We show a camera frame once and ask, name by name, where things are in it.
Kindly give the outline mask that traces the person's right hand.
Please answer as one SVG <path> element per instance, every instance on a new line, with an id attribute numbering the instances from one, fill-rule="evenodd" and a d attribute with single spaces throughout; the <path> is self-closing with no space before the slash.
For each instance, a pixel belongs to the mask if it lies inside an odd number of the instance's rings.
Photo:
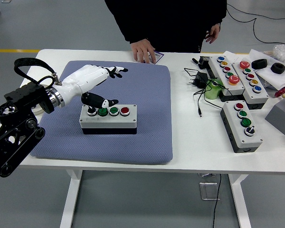
<path id="1" fill-rule="evenodd" d="M 130 44 L 133 58 L 140 63 L 156 63 L 155 48 L 151 45 L 149 40 L 143 39 Z"/>

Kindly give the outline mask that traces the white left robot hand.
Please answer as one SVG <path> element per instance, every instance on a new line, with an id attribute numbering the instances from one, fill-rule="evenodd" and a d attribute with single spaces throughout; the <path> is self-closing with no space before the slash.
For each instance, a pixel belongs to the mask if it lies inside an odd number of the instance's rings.
<path id="1" fill-rule="evenodd" d="M 123 67 L 102 67 L 95 65 L 84 65 L 79 70 L 67 76 L 62 85 L 53 86 L 59 95 L 57 96 L 59 106 L 64 107 L 75 97 L 81 97 L 81 102 L 95 108 L 108 108 L 118 104 L 118 100 L 105 99 L 90 92 L 94 87 L 103 83 L 108 77 L 121 78 L 120 72 L 127 72 Z"/>

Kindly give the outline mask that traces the person's left hand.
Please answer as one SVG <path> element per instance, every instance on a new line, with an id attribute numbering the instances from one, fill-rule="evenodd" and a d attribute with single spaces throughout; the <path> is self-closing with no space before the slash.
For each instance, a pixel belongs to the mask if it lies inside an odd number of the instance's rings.
<path id="1" fill-rule="evenodd" d="M 218 38 L 219 32 L 220 32 L 220 23 L 217 23 L 211 27 L 210 31 L 207 32 L 205 36 L 205 41 L 208 42 L 209 44 L 212 44 Z"/>

